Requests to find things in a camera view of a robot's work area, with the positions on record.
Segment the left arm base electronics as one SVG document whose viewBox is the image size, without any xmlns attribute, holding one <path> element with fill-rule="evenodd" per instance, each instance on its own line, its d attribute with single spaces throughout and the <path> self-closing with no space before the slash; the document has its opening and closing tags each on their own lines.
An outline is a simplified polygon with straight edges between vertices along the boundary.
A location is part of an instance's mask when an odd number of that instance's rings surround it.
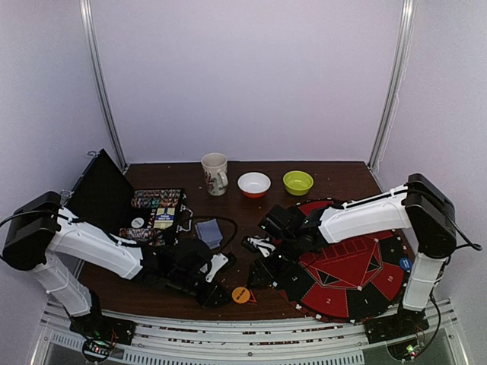
<svg viewBox="0 0 487 365">
<path fill-rule="evenodd" d="M 72 332 L 84 338 L 81 353 L 91 363 L 102 363 L 115 350 L 117 344 L 130 345 L 135 334 L 133 321 L 102 315 L 97 320 L 70 317 Z"/>
</svg>

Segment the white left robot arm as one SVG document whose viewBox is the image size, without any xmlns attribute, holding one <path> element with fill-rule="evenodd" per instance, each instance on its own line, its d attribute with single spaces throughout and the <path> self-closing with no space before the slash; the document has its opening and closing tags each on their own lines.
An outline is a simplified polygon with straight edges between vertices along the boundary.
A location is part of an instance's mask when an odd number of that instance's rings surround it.
<svg viewBox="0 0 487 365">
<path fill-rule="evenodd" d="M 155 239 L 136 242 L 115 236 L 75 216 L 55 192 L 35 198 L 4 222 L 9 226 L 2 252 L 5 262 L 18 271 L 30 272 L 94 338 L 105 336 L 109 320 L 98 312 L 96 295 L 74 278 L 59 253 L 128 281 L 180 290 L 193 295 L 204 308 L 231 302 L 231 295 L 215 280 L 229 260 L 222 253 L 212 253 L 201 240 L 158 245 Z"/>
</svg>

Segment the orange big blind button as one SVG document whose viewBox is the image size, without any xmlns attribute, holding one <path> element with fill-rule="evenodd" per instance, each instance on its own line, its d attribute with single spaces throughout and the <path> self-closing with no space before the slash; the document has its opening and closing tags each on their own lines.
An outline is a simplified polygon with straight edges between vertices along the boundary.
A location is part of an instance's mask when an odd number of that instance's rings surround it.
<svg viewBox="0 0 487 365">
<path fill-rule="evenodd" d="M 250 300 L 250 291 L 246 287 L 236 287 L 231 296 L 235 303 L 245 304 Z"/>
</svg>

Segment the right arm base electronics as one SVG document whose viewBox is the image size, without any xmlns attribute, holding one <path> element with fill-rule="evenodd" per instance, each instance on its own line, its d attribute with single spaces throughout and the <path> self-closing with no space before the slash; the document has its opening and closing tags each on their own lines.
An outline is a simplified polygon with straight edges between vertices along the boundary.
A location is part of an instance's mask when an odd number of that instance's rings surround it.
<svg viewBox="0 0 487 365">
<path fill-rule="evenodd" d="M 368 342 L 386 342 L 389 355 L 402 362 L 417 358 L 426 345 L 425 331 L 429 327 L 424 312 L 409 311 L 369 319 L 364 323 Z"/>
</svg>

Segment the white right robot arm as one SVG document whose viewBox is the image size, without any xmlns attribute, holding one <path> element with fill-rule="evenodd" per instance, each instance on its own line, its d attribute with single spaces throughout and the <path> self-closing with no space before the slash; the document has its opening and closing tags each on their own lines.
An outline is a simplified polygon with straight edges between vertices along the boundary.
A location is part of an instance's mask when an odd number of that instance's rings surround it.
<svg viewBox="0 0 487 365">
<path fill-rule="evenodd" d="M 400 303 L 390 329 L 404 336 L 457 247 L 454 223 L 451 200 L 419 173 L 359 201 L 275 205 L 259 223 L 265 236 L 245 241 L 261 254 L 247 283 L 274 287 L 323 321 L 359 321 Z"/>
</svg>

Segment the blue small blind button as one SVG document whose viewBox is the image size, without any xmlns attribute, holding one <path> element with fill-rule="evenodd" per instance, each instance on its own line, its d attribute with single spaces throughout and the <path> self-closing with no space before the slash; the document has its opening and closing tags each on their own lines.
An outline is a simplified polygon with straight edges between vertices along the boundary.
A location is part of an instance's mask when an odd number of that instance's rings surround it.
<svg viewBox="0 0 487 365">
<path fill-rule="evenodd" d="M 403 257 L 399 261 L 399 266 L 402 270 L 410 272 L 412 269 L 412 261 L 407 257 Z"/>
</svg>

